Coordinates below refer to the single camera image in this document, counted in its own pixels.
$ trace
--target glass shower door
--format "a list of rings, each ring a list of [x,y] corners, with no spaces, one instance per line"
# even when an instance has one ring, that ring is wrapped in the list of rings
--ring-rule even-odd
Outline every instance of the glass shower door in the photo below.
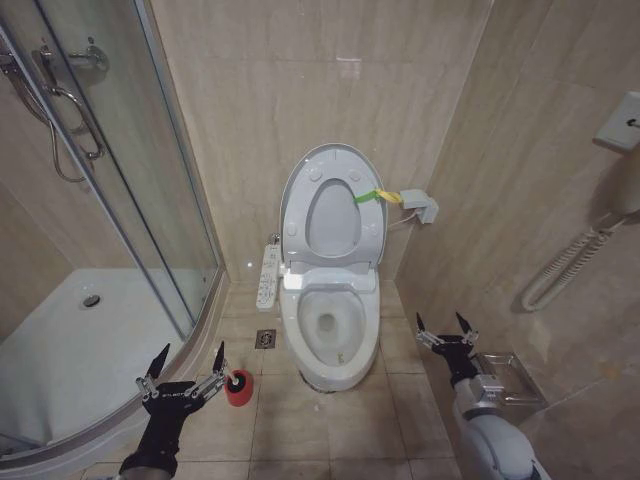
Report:
[[[39,0],[84,99],[194,321],[218,264],[189,175],[184,142],[165,101],[131,0]],[[96,174],[100,166],[96,162]],[[150,270],[162,278],[162,269]]]
[[[9,32],[7,38],[20,68],[80,167],[76,170],[65,156],[63,170],[86,177],[86,183],[73,188],[84,185],[85,193],[95,193],[117,232],[112,232],[110,244],[119,235],[139,267],[125,262],[93,269],[99,275],[120,270],[139,277],[108,285],[111,298],[105,296],[97,308],[115,306],[117,315],[93,315],[82,305],[78,308],[84,297],[75,297],[82,289],[74,280],[69,291],[62,292],[61,301],[54,298],[56,305],[71,302],[70,309],[54,319],[61,323],[52,323],[47,310],[27,332],[41,333],[48,322],[50,335],[23,335],[30,344],[35,339],[46,348],[33,349],[32,364],[13,369],[21,370],[18,380],[15,375],[0,374],[0,389],[8,392],[4,398],[11,401],[6,408],[6,401],[0,405],[0,418],[11,420],[11,425],[0,422],[0,436],[10,432],[12,440],[25,448],[32,446],[31,439],[36,440],[33,446],[55,444],[130,401],[137,392],[133,379],[144,373],[149,359],[167,342],[173,345],[170,357],[180,350],[219,276],[210,226],[191,183],[190,160],[185,158],[165,103],[135,7],[133,2],[120,0],[0,0],[2,30]],[[35,122],[36,128],[43,128]],[[48,157],[38,161],[31,171],[54,171]],[[38,188],[33,176],[20,181],[23,190]],[[55,181],[60,183],[53,184],[52,191],[60,185],[72,188],[60,179]],[[40,195],[44,201],[46,193]],[[73,209],[60,210],[67,220],[66,216],[73,216]],[[96,231],[98,220],[90,216],[77,219],[84,229],[94,225]],[[94,232],[91,238],[99,236]],[[73,240],[80,244],[78,238]],[[83,248],[99,255],[98,243],[87,241]],[[84,267],[74,265],[72,275]],[[71,323],[63,324],[68,319]],[[9,350],[9,344],[15,348]],[[5,342],[0,363],[16,364],[21,345]],[[22,428],[25,422],[14,421],[20,416],[32,428]]]

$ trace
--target green tag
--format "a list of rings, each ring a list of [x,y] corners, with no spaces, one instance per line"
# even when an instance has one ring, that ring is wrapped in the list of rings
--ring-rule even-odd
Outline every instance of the green tag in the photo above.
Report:
[[[364,203],[377,198],[377,196],[378,194],[376,193],[376,191],[371,190],[369,193],[365,193],[364,195],[360,195],[359,197],[354,197],[354,200],[356,201],[356,203]]]

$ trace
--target shower drain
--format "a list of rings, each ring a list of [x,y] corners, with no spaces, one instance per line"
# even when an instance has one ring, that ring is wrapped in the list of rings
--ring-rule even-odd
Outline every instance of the shower drain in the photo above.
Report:
[[[276,346],[276,331],[258,330],[256,333],[256,349],[274,348]]]
[[[97,294],[92,294],[87,296],[83,301],[82,301],[82,305],[84,305],[85,308],[92,308],[95,307],[97,304],[100,303],[100,295]]]

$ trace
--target tiled floor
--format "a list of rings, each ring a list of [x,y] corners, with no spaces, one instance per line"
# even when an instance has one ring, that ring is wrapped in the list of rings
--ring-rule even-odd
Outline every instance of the tiled floor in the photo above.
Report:
[[[284,345],[277,314],[255,310],[253,286],[231,287],[213,349],[225,341],[233,368],[254,374],[254,395],[242,408],[223,393],[189,417],[180,439],[180,480],[195,479],[459,479],[412,327],[397,291],[381,292],[380,350],[355,388],[320,394],[301,380]],[[255,350],[259,328],[275,328],[276,348]],[[114,474],[135,445],[84,472]]]

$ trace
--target white wall mount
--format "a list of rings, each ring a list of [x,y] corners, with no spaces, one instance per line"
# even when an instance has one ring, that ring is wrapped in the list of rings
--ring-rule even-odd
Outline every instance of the white wall mount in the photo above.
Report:
[[[630,152],[640,143],[640,92],[627,92],[594,142],[618,152]]]
[[[402,208],[405,210],[415,209],[416,216],[420,223],[433,223],[438,215],[440,207],[438,203],[427,195],[423,190],[417,188],[411,190],[401,190]]]

